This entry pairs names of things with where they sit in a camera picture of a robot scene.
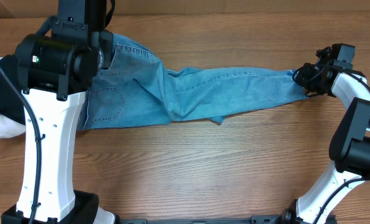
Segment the light blue denim jeans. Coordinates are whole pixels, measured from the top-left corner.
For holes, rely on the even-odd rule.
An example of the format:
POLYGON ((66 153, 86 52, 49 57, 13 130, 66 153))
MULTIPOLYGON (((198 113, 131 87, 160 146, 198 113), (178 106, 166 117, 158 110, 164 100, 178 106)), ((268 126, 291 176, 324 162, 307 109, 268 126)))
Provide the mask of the light blue denim jeans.
POLYGON ((80 130, 165 125, 264 110, 305 99, 292 70, 255 67, 167 69, 145 46, 113 37, 113 59, 93 78, 80 130))

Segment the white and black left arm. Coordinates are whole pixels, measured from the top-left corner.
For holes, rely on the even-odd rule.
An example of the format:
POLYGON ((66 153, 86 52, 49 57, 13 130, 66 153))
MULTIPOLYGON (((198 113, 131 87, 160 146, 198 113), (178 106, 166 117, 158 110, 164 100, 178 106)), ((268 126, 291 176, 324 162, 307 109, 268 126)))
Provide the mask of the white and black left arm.
POLYGON ((60 0, 58 12, 17 46, 17 76, 26 118, 19 200, 3 223, 107 223, 118 215, 96 194, 73 187, 77 123, 92 79, 111 65, 107 30, 115 2, 60 0))

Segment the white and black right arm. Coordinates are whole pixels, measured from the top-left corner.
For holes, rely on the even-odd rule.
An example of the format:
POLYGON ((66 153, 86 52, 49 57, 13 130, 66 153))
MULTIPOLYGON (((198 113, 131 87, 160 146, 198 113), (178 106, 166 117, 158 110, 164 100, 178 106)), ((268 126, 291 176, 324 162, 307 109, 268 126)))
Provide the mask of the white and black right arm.
POLYGON ((353 68, 355 47, 333 44, 316 52, 318 61, 293 73, 307 97, 338 98, 346 112, 329 146, 330 163, 309 191, 275 223, 336 223, 331 211, 357 186, 370 181, 370 86, 353 68))

